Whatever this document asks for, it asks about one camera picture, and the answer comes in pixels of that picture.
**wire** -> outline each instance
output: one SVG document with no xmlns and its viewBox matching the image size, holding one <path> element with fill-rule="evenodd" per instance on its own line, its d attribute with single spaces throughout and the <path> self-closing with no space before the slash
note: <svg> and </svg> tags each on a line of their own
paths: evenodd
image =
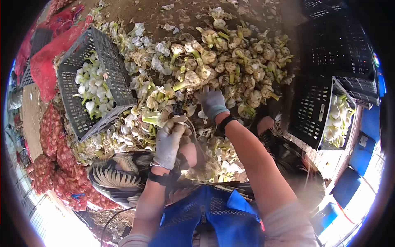
<svg viewBox="0 0 395 247">
<path fill-rule="evenodd" d="M 117 216 L 119 213 L 128 211 L 128 210 L 130 210 L 130 209 L 132 209 L 132 207 L 119 211 L 118 213 L 114 214 L 114 215 L 107 221 L 107 223 L 104 225 L 104 228 L 103 228 L 103 231 L 102 231 L 102 237 L 100 238 L 100 247 L 102 247 L 102 244 L 103 244 L 103 237 L 104 237 L 105 229 L 107 228 L 108 223 L 110 223 L 110 221 L 111 221 L 115 216 Z"/>
</svg>

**blue mesh vest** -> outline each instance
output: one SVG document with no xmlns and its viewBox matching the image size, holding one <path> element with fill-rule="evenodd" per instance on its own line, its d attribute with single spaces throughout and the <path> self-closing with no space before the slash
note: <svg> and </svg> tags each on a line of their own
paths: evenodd
<svg viewBox="0 0 395 247">
<path fill-rule="evenodd" d="M 260 219 L 251 205 L 235 190 L 205 185 L 165 208 L 149 247 L 192 246 L 196 226 L 207 222 L 215 229 L 220 247 L 263 246 Z"/>
</svg>

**blue container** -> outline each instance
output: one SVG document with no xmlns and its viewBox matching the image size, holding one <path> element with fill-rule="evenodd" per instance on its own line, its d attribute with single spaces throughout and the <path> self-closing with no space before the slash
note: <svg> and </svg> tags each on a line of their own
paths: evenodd
<svg viewBox="0 0 395 247">
<path fill-rule="evenodd" d="M 347 167 L 337 181 L 331 194 L 340 206 L 345 208 L 354 196 L 355 192 L 357 192 L 361 182 L 361 176 L 350 167 Z"/>
<path fill-rule="evenodd" d="M 380 140 L 380 106 L 364 108 L 362 112 L 361 131 L 375 142 Z"/>
<path fill-rule="evenodd" d="M 314 231 L 320 235 L 341 213 L 339 206 L 330 202 L 311 219 Z"/>
<path fill-rule="evenodd" d="M 357 143 L 352 151 L 349 165 L 361 176 L 365 175 L 369 162 L 372 158 L 376 142 L 360 132 Z"/>
</svg>

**gray work glove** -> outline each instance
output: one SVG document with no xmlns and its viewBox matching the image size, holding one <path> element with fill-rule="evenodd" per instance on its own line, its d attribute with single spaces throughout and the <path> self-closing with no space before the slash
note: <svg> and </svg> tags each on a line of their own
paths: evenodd
<svg viewBox="0 0 395 247">
<path fill-rule="evenodd" d="M 175 158 L 178 148 L 180 147 L 180 139 L 185 132 L 185 125 L 179 122 L 185 122 L 186 116 L 169 119 L 161 130 L 156 134 L 156 154 L 154 162 L 168 170 L 174 168 Z"/>
<path fill-rule="evenodd" d="M 225 106 L 225 98 L 222 95 L 222 92 L 220 90 L 209 88 L 208 85 L 205 85 L 203 90 L 199 90 L 196 94 L 196 98 L 203 106 L 204 114 L 212 120 L 214 120 L 221 112 L 230 112 Z"/>
</svg>

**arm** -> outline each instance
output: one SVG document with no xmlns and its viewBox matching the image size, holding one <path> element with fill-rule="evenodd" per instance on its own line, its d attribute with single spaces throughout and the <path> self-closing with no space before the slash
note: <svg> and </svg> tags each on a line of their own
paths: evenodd
<svg viewBox="0 0 395 247">
<path fill-rule="evenodd" d="M 174 163 L 179 149 L 180 139 L 185 131 L 185 125 L 177 124 L 186 121 L 186 117 L 170 119 L 156 135 L 156 154 L 151 172 L 156 175 L 169 173 L 174 168 Z M 151 239 L 159 228 L 162 219 L 165 186 L 147 180 L 144 191 L 137 202 L 133 228 L 130 235 L 140 234 L 145 239 Z"/>
<path fill-rule="evenodd" d="M 168 174 L 170 171 L 163 167 L 153 166 L 151 172 L 156 175 L 163 175 L 165 173 Z M 162 219 L 165 189 L 166 186 L 147 180 L 144 191 L 137 202 L 133 228 L 130 234 L 144 234 L 148 238 L 152 238 L 155 235 Z"/>
<path fill-rule="evenodd" d="M 205 86 L 196 98 L 201 102 L 205 114 L 214 119 L 216 124 L 230 114 L 219 90 Z M 253 133 L 238 121 L 229 122 L 225 133 L 246 170 L 262 218 L 297 200 L 273 158 Z"/>
</svg>

